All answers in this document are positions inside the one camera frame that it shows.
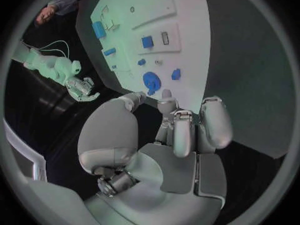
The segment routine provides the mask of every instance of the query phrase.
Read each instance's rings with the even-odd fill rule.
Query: cable
[[[21,41],[23,44],[25,44],[26,46],[28,46],[29,48],[33,48],[33,49],[37,49],[37,50],[39,50],[39,51],[57,51],[57,50],[59,50],[59,49],[52,49],[52,50],[43,50],[43,49],[45,49],[45,48],[47,48],[47,47],[49,47],[49,46],[51,46],[51,45],[53,45],[53,44],[56,44],[56,43],[64,43],[65,45],[66,45],[66,48],[67,48],[67,56],[65,55],[65,53],[63,52],[63,51],[61,51],[61,50],[59,50],[59,51],[61,51],[61,52],[63,52],[63,54],[64,54],[64,56],[66,57],[66,58],[69,58],[69,56],[70,56],[70,48],[69,48],[69,45],[68,45],[68,43],[66,42],[66,41],[64,41],[64,40],[57,40],[57,41],[54,41],[54,42],[51,42],[51,43],[49,43],[48,45],[46,45],[46,46],[43,46],[43,47],[35,47],[35,46],[31,46],[31,45],[29,45],[29,44],[27,44],[27,43],[25,43],[23,40]]]
[[[66,54],[62,50],[59,50],[59,49],[39,49],[39,51],[43,51],[43,52],[58,51],[58,52],[61,52],[65,57],[67,57]]]

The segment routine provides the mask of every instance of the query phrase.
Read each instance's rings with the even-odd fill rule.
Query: dark background
[[[288,18],[291,22],[289,22],[290,25],[293,25],[294,28],[300,28],[300,20],[299,20],[299,1],[298,0],[274,0],[275,4],[278,6],[278,8],[282,9],[282,12],[284,12],[285,17]],[[10,20],[13,16],[14,13],[16,11],[16,8],[22,3],[22,2],[26,2],[26,0],[1,0],[0,4],[1,4],[1,28],[4,28],[8,22],[8,20]],[[57,40],[58,38],[66,38],[66,40],[68,40],[72,46],[72,50],[71,50],[71,54],[70,57],[72,59],[80,59],[80,61],[87,60],[86,54],[83,51],[83,48],[80,47],[79,45],[79,40],[76,36],[73,36],[73,32],[72,29],[69,30],[69,34],[62,32],[65,31],[64,28],[66,26],[68,26],[68,24],[72,24],[75,22],[75,17],[76,14],[70,14],[65,18],[55,18],[53,19],[52,22],[50,22],[48,25],[45,25],[42,29],[40,30],[36,30],[32,25],[31,25],[31,29],[28,30],[28,33],[25,34],[25,38],[28,39],[28,41],[30,41],[30,39],[32,39],[33,35],[36,37],[39,37],[40,40],[35,39],[35,41],[31,41],[31,42],[35,42],[36,44],[33,44],[35,46],[39,46],[39,43],[41,43],[41,45],[47,44],[48,42],[52,42]],[[43,34],[45,34],[45,32],[48,31],[49,33],[52,34],[52,36],[43,36]],[[294,30],[293,31],[293,37],[294,39],[299,38],[299,32],[298,30]],[[82,71],[82,74],[85,76],[91,76],[92,78],[97,77],[97,75],[95,74],[95,71],[93,70],[91,65],[86,65],[85,69]],[[20,89],[20,87],[22,87],[23,90],[26,89],[31,89],[30,86],[36,87],[36,85],[38,84],[45,84],[45,83],[49,83],[48,80],[45,80],[43,78],[40,78],[40,76],[38,76],[35,72],[31,72],[28,71],[26,69],[23,69],[22,67],[18,66],[17,64],[12,64],[11,69],[10,69],[10,77],[13,77],[13,79],[11,78],[8,83],[10,83],[10,89],[9,91],[13,94],[14,91],[18,91]],[[18,81],[22,81],[24,83],[15,83],[14,81],[16,79],[19,79]],[[31,83],[26,83],[26,79],[30,80],[30,81],[34,81]],[[107,88],[105,88],[101,81],[97,81],[96,83],[96,89],[98,91],[100,91],[100,93],[102,94],[102,98],[101,100],[97,100],[95,102],[91,102],[88,105],[82,105],[82,104],[77,104],[74,103],[72,99],[70,99],[68,97],[68,94],[66,93],[65,90],[62,90],[59,86],[57,86],[57,84],[53,83],[51,84],[51,88],[54,89],[54,92],[51,91],[47,91],[47,90],[42,90],[42,96],[44,96],[45,98],[47,98],[46,100],[50,101],[51,99],[53,101],[56,101],[55,104],[51,104],[48,102],[48,104],[45,104],[44,106],[37,106],[37,107],[26,107],[23,106],[22,109],[20,110],[19,107],[14,107],[14,105],[16,104],[13,100],[11,100],[11,104],[6,106],[8,110],[6,110],[6,114],[7,114],[7,118],[12,124],[12,126],[22,132],[22,134],[20,134],[20,136],[27,140],[28,143],[30,143],[31,145],[34,146],[34,144],[39,144],[39,142],[41,140],[45,141],[45,136],[54,136],[56,137],[56,140],[50,139],[49,137],[49,144],[45,144],[43,147],[34,147],[35,149],[38,150],[38,152],[40,152],[41,154],[43,154],[45,156],[45,158],[47,159],[48,165],[47,165],[47,172],[49,173],[50,176],[50,180],[53,183],[62,185],[62,186],[66,186],[69,188],[74,189],[75,191],[81,192],[84,191],[84,187],[80,186],[80,180],[78,180],[78,178],[80,179],[84,179],[84,182],[86,183],[90,183],[91,185],[94,183],[94,178],[89,176],[88,174],[86,174],[85,172],[82,171],[82,173],[80,175],[78,175],[76,178],[75,176],[73,176],[73,179],[67,179],[67,181],[64,178],[64,175],[69,171],[68,169],[73,168],[73,166],[78,166],[78,164],[70,164],[69,167],[65,168],[65,171],[61,171],[61,173],[55,173],[56,170],[61,169],[61,164],[64,161],[64,156],[70,156],[69,151],[73,151],[73,150],[69,150],[68,148],[70,148],[71,144],[74,143],[74,141],[77,139],[76,131],[80,130],[80,127],[82,126],[82,122],[84,121],[85,118],[87,118],[87,116],[89,115],[89,113],[91,111],[93,111],[97,106],[99,106],[99,104],[105,102],[106,100],[109,100],[110,98],[113,97],[117,97],[119,94],[117,94],[116,92],[113,92]],[[35,99],[37,99],[35,97],[34,94],[30,95],[27,99],[23,100],[23,103],[26,104],[27,102],[32,102]],[[67,110],[67,112],[65,112],[63,114],[63,116],[61,116],[61,113],[59,110],[57,110],[57,108],[63,108],[65,110]],[[23,116],[18,116],[18,114],[14,113],[13,111],[17,111],[19,112],[19,114],[27,114],[27,117],[25,115]],[[155,120],[159,120],[159,114],[156,113],[155,111],[152,110],[151,107],[143,107],[143,111],[148,110],[150,113],[155,114],[155,118],[153,119]],[[36,114],[42,114],[42,116],[40,117],[35,117],[32,114],[36,113]],[[140,120],[143,120],[142,117],[142,113],[140,112],[139,114],[137,114],[137,116],[139,117]],[[66,124],[64,123],[64,121],[67,121],[68,119],[73,119],[73,123],[72,124]],[[40,127],[39,130],[35,131],[35,135],[32,136],[32,134],[29,134],[28,131],[29,129],[28,127],[28,121],[30,121],[31,125],[34,126],[36,124],[43,124],[42,121],[43,119],[48,119],[48,121],[50,121],[50,123],[47,124],[47,126],[45,127]],[[139,123],[141,124],[141,130],[145,130],[146,127],[143,126],[145,125],[144,123]],[[51,128],[51,126],[61,126],[59,129],[56,128],[56,133],[52,134],[50,132],[44,132],[43,134],[39,135],[39,132],[42,131],[47,131],[47,128]],[[152,131],[149,132],[149,137],[143,137],[143,139],[145,141],[149,140],[151,138],[151,136],[154,134],[155,132],[155,127],[152,128]],[[60,149],[57,149],[57,147],[55,146],[55,144],[57,143],[63,143],[66,146],[61,147]],[[257,168],[254,169],[254,171],[248,170],[247,174],[244,175],[243,179],[242,179],[242,183],[240,184],[240,186],[243,186],[243,184],[249,184],[249,183],[255,183],[255,179],[263,179],[262,176],[265,174],[264,171],[270,171],[270,178],[273,177],[275,175],[276,170],[278,169],[281,160],[278,160],[276,162],[271,161],[267,156],[261,155],[256,153],[255,151],[252,151],[250,149],[247,148],[240,148],[239,144],[233,143],[230,145],[230,147],[228,147],[227,150],[220,152],[220,156],[223,160],[229,159],[228,156],[230,154],[230,159],[233,158],[235,159],[235,164],[229,164],[227,165],[228,168],[225,167],[225,169],[228,170],[232,170],[233,172],[231,173],[231,175],[233,177],[235,176],[243,176],[243,174],[241,174],[239,172],[238,169],[235,169],[236,167],[240,167],[243,165],[247,165],[247,157],[250,158],[254,158],[257,160],[257,162],[261,161],[260,163],[257,163]],[[263,184],[264,187],[268,186],[268,182],[267,181],[265,184]],[[297,179],[295,181],[295,184],[292,186],[292,188],[290,189],[290,191],[288,192],[287,196],[283,199],[282,203],[276,208],[276,210],[271,214],[271,216],[263,223],[263,224],[273,224],[274,222],[279,222],[281,220],[287,220],[288,221],[298,221],[298,211],[296,210],[297,206],[295,204],[297,204],[298,202],[298,196],[297,196],[297,188],[298,185],[300,184],[299,179]],[[82,198],[87,198],[90,195],[94,194],[94,192],[97,190],[97,188],[95,187],[94,190],[91,189],[89,191],[82,192],[80,195]],[[236,200],[236,204],[235,206],[241,206],[241,202],[239,201],[239,197],[240,199],[243,198],[243,196],[246,196],[245,194],[247,193],[253,193],[252,197],[253,199],[255,199],[255,197],[260,195],[260,191],[248,191],[246,189],[242,190],[241,193],[229,193],[229,195],[231,196],[231,198]],[[0,205],[2,206],[2,210],[0,213],[0,224],[26,224],[28,222],[28,224],[35,224],[34,220],[31,218],[30,215],[27,214],[27,212],[19,205],[18,201],[15,199],[13,193],[11,193],[10,189],[8,188],[8,186],[6,185],[5,180],[3,179],[3,177],[1,176],[1,180],[0,180]],[[229,219],[230,217],[234,217],[234,214],[230,214],[230,210],[236,209],[234,207],[232,208],[227,208],[228,214],[226,215],[224,214],[224,220]]]

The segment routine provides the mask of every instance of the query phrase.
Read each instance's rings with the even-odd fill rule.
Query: blue switch
[[[145,36],[141,38],[142,46],[144,49],[149,49],[154,46],[152,36]]]
[[[109,50],[104,51],[103,53],[104,53],[105,56],[109,56],[111,54],[116,53],[116,49],[115,48],[111,48]]]
[[[96,21],[92,24],[92,28],[94,29],[94,32],[96,34],[97,39],[104,38],[106,36],[105,29],[102,25],[102,22]]]
[[[141,59],[137,62],[138,65],[142,66],[146,63],[146,60],[145,59]]]
[[[153,95],[157,90],[161,88],[161,80],[154,72],[146,72],[143,77],[143,82],[145,86],[149,89],[148,95]]]
[[[181,77],[180,69],[176,69],[172,73],[172,80],[179,80]]]

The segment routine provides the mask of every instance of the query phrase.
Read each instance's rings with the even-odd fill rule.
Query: man's hand
[[[54,14],[58,10],[58,7],[55,5],[49,5],[43,8],[39,15],[36,17],[35,22],[38,25],[43,25],[44,23],[48,22],[50,19],[53,18]]]

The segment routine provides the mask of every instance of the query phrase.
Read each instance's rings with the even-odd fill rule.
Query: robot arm
[[[12,59],[22,63],[27,69],[38,70],[43,77],[66,86],[69,94],[78,102],[93,101],[100,95],[98,92],[90,95],[94,87],[91,78],[85,77],[80,80],[75,77],[81,71],[79,61],[71,62],[67,57],[42,55],[37,49],[29,49],[22,42],[19,43]]]

